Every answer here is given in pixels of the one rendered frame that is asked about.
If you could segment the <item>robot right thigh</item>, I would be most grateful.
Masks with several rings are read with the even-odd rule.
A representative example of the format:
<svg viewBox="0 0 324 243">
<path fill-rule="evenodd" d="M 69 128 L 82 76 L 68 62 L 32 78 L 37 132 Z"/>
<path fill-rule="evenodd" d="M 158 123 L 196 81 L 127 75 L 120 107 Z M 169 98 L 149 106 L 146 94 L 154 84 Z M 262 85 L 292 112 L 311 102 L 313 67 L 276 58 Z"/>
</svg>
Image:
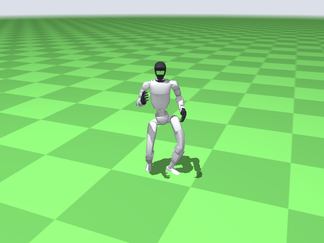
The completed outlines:
<svg viewBox="0 0 324 243">
<path fill-rule="evenodd" d="M 154 156 L 153 146 L 154 146 L 154 141 L 155 141 L 155 137 L 156 137 L 157 127 L 158 126 L 157 126 L 156 119 L 151 120 L 148 124 L 147 147 L 146 147 L 147 158 L 153 158 L 153 156 Z"/>
</svg>

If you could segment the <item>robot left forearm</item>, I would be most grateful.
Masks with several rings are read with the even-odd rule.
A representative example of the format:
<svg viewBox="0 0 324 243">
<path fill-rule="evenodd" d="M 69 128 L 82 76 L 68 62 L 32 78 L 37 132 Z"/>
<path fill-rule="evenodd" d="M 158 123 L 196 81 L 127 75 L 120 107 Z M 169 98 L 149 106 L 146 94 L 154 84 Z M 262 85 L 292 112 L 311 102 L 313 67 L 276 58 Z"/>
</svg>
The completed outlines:
<svg viewBox="0 0 324 243">
<path fill-rule="evenodd" d="M 182 101 L 178 102 L 179 112 L 181 112 L 182 108 L 185 109 L 183 97 L 181 97 L 181 98 L 182 98 Z"/>
</svg>

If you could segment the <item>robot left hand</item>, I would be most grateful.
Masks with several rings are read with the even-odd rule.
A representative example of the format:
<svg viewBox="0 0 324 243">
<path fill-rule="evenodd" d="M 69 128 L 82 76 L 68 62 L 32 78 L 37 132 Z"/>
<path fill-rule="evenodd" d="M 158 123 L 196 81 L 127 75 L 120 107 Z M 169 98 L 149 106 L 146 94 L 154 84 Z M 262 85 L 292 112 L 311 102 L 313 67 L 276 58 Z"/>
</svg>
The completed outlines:
<svg viewBox="0 0 324 243">
<path fill-rule="evenodd" d="M 181 117 L 182 119 L 179 122 L 184 122 L 185 117 L 186 117 L 186 110 L 184 108 L 182 108 L 180 114 L 182 115 L 182 117 Z"/>
</svg>

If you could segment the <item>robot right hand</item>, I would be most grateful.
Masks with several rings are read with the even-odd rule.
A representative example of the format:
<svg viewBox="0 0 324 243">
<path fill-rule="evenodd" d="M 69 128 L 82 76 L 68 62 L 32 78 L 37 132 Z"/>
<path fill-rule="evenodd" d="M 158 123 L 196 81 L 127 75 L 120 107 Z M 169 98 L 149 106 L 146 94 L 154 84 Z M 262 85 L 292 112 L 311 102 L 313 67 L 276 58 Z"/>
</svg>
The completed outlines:
<svg viewBox="0 0 324 243">
<path fill-rule="evenodd" d="M 145 97 L 145 96 L 148 96 L 148 95 L 144 95 L 144 94 L 146 94 L 146 93 L 148 93 L 148 92 L 143 91 L 142 96 L 141 96 L 141 99 L 140 99 L 140 102 L 141 102 L 143 105 L 146 104 L 146 101 L 148 101 L 148 100 L 146 100 L 146 98 L 148 98 L 148 97 Z"/>
</svg>

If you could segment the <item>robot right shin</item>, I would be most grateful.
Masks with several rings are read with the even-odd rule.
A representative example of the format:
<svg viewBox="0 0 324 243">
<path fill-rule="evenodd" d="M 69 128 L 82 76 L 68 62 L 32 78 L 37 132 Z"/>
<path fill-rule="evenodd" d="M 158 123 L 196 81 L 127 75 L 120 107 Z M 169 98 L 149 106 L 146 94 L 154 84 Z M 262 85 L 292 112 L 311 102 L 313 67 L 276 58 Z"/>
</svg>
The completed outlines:
<svg viewBox="0 0 324 243">
<path fill-rule="evenodd" d="M 146 158 L 146 162 L 148 163 L 148 164 L 151 164 L 152 163 L 152 158 L 147 158 L 147 155 L 145 156 Z"/>
</svg>

